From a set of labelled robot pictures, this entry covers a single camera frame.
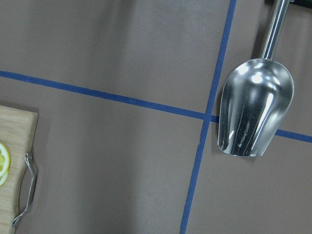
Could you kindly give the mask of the upper bottom lemon slice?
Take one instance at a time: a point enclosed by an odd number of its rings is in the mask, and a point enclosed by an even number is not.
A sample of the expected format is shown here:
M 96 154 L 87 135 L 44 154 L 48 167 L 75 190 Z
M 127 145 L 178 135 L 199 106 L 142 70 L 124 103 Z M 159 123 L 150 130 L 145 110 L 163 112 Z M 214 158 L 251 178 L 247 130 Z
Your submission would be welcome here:
M 9 171 L 7 170 L 1 177 L 0 177 L 0 186 L 2 186 L 7 178 L 8 178 L 8 175 L 9 175 Z

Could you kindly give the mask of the lemon slice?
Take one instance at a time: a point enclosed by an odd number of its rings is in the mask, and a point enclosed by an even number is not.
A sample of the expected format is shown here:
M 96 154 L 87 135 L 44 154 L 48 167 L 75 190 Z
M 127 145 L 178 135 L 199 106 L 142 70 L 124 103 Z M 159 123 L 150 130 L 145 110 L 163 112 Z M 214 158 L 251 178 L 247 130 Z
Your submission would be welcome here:
M 8 175 L 9 175 L 9 171 L 7 170 L 1 177 L 0 177 L 0 186 L 2 186 L 7 178 L 8 178 Z
M 11 157 L 7 148 L 0 144 L 0 176 L 3 176 L 9 169 Z

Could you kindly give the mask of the upper top lemon slice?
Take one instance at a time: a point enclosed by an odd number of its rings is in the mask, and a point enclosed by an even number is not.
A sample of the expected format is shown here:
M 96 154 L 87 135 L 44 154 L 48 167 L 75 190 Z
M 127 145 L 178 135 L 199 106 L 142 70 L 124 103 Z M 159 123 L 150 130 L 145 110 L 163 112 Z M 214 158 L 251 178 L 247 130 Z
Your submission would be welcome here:
M 0 144 L 0 176 L 3 176 L 9 169 L 11 157 L 7 148 Z

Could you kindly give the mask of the steel scoop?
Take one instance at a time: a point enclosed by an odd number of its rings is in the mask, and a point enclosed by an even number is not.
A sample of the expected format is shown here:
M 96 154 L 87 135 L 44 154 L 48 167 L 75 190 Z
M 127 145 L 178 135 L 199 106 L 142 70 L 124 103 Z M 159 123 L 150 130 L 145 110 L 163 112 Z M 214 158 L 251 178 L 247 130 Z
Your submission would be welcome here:
M 274 1 L 259 57 L 233 69 L 225 81 L 217 140 L 225 154 L 262 156 L 291 105 L 293 78 L 273 59 L 289 4 Z

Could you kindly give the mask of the bamboo cutting board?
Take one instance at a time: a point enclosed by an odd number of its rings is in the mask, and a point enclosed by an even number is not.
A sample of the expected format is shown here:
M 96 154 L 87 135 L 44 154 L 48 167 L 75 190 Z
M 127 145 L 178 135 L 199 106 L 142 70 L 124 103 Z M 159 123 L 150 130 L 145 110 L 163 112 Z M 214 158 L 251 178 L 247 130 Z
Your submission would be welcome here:
M 33 140 L 38 114 L 11 107 L 0 107 L 0 143 L 9 151 L 11 162 L 6 182 L 0 187 L 0 232 L 14 234 L 21 219 L 30 209 L 37 182 L 33 160 Z M 28 200 L 19 210 L 20 188 L 25 171 L 31 174 Z

